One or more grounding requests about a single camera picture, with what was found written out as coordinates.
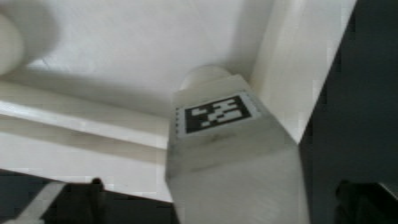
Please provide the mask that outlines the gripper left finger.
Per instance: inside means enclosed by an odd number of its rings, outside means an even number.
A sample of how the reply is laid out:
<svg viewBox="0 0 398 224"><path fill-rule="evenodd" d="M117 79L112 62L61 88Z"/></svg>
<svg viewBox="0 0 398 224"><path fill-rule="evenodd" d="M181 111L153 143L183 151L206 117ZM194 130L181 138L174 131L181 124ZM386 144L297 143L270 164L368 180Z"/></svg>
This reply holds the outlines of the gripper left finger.
<svg viewBox="0 0 398 224"><path fill-rule="evenodd" d="M105 186L52 181L27 205L14 224L105 224Z"/></svg>

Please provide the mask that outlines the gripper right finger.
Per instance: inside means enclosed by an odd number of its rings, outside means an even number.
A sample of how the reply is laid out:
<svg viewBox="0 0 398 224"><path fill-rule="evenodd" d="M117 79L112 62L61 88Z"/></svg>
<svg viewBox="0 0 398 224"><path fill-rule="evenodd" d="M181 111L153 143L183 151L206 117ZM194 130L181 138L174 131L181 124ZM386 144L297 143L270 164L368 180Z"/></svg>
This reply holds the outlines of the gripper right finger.
<svg viewBox="0 0 398 224"><path fill-rule="evenodd" d="M343 180L336 199L334 224L398 224L398 185Z"/></svg>

